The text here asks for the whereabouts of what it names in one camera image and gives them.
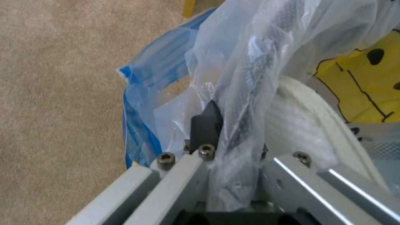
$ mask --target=screw hole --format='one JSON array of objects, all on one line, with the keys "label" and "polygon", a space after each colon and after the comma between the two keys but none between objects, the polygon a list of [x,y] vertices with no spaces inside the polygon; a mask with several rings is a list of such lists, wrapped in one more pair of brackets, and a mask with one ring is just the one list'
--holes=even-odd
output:
[{"label": "screw hole", "polygon": [[203,150],[204,150],[204,151],[210,151],[211,148],[210,148],[210,146],[208,146],[208,145],[204,145],[204,146],[203,146]]},{"label": "screw hole", "polygon": [[161,155],[161,159],[170,159],[171,156],[169,154],[163,154]]}]

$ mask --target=metal frame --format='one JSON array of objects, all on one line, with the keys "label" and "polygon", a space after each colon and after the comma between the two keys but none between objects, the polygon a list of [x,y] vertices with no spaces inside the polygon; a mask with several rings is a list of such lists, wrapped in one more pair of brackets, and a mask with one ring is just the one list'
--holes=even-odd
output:
[{"label": "metal frame", "polygon": [[67,225],[122,224],[159,181],[157,172],[141,166],[131,167]]},{"label": "metal frame", "polygon": [[263,174],[266,191],[284,211],[306,209],[322,224],[379,224],[291,155],[273,158]]}]

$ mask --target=black plastic part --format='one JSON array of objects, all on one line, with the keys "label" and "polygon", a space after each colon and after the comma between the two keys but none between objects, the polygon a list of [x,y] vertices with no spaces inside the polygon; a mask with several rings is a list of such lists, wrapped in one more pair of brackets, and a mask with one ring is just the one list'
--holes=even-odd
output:
[{"label": "black plastic part", "polygon": [[304,213],[186,212],[182,210],[173,225],[317,225]]},{"label": "black plastic part", "polygon": [[192,117],[189,153],[192,154],[203,144],[211,144],[217,150],[223,124],[221,112],[211,100],[200,115]]}]

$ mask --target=black spots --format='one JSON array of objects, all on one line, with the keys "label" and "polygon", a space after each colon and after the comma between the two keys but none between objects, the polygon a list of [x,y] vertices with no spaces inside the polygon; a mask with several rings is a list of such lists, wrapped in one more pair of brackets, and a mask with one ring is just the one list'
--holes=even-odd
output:
[{"label": "black spots", "polygon": [[353,132],[354,135],[357,135],[360,132],[360,128],[358,127],[353,127],[350,130]]},{"label": "black spots", "polygon": [[370,61],[370,64],[375,66],[381,62],[384,54],[385,51],[383,51],[383,49],[376,48],[367,53],[367,58]]},{"label": "black spots", "polygon": [[397,82],[395,85],[393,85],[394,90],[400,90],[400,82]]}]

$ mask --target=black outline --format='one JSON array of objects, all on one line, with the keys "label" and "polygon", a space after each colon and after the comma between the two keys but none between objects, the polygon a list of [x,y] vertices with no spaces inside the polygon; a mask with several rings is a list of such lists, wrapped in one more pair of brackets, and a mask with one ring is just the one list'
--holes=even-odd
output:
[{"label": "black outline", "polygon": [[387,118],[389,118],[391,115],[393,115],[394,114],[394,112],[392,111],[392,112],[390,112],[387,116],[385,116],[383,119],[382,119],[382,123],[384,123],[385,122],[385,120],[387,119]]},{"label": "black outline", "polygon": [[339,63],[336,61],[335,64],[339,67],[340,71],[343,72],[343,68],[339,65]]},{"label": "black outline", "polygon": [[356,83],[358,89],[361,91],[361,93],[363,93],[365,96],[367,96],[368,100],[372,103],[372,105],[376,108],[376,110],[378,110],[378,112],[383,116],[383,118],[385,117],[389,117],[391,114],[386,115],[379,107],[378,105],[374,102],[374,100],[372,100],[371,96],[365,92],[364,90],[361,89],[360,85],[358,84],[357,80],[354,78],[353,74],[350,72],[350,70],[347,70],[347,73],[349,73],[349,75],[351,76],[351,78],[353,79],[353,81]]},{"label": "black outline", "polygon": [[344,114],[342,113],[342,110],[340,109],[340,106],[339,106],[339,104],[340,104],[340,99],[339,99],[338,96],[335,94],[335,92],[333,92],[333,91],[329,88],[329,86],[325,84],[324,81],[322,81],[322,80],[319,79],[318,77],[315,77],[315,78],[318,79],[322,84],[324,84],[325,87],[326,87],[327,89],[329,89],[330,92],[336,97],[336,99],[338,100],[337,106],[338,106],[338,109],[339,109],[340,114],[342,115],[342,117],[343,117],[343,119],[344,119],[344,121],[345,121],[346,123],[350,123],[350,122],[346,119],[346,117],[344,116]]},{"label": "black outline", "polygon": [[324,59],[324,60],[322,60],[321,62],[319,62],[318,65],[317,65],[317,69],[315,69],[316,72],[313,74],[313,76],[316,76],[316,75],[318,74],[318,68],[320,67],[321,63],[323,63],[323,62],[325,62],[325,61],[328,61],[328,60],[336,59],[336,58],[337,58],[337,57],[335,57],[335,58],[328,58],[328,59]]}]

